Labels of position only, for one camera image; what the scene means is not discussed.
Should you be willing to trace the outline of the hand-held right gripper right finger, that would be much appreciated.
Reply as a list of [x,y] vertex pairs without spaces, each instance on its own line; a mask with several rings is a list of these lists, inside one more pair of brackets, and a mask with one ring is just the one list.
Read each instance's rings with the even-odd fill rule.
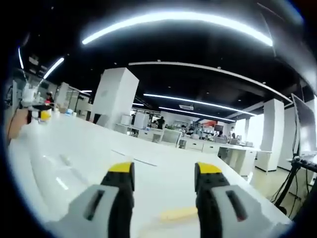
[[202,238],[282,238],[291,227],[270,221],[261,204],[214,165],[195,164],[195,193]]

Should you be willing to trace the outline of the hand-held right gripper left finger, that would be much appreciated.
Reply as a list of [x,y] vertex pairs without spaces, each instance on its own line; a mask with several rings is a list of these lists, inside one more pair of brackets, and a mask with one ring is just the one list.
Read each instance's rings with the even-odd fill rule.
[[47,223],[55,238],[128,238],[134,208],[134,163],[114,164],[101,184],[79,194],[58,221]]

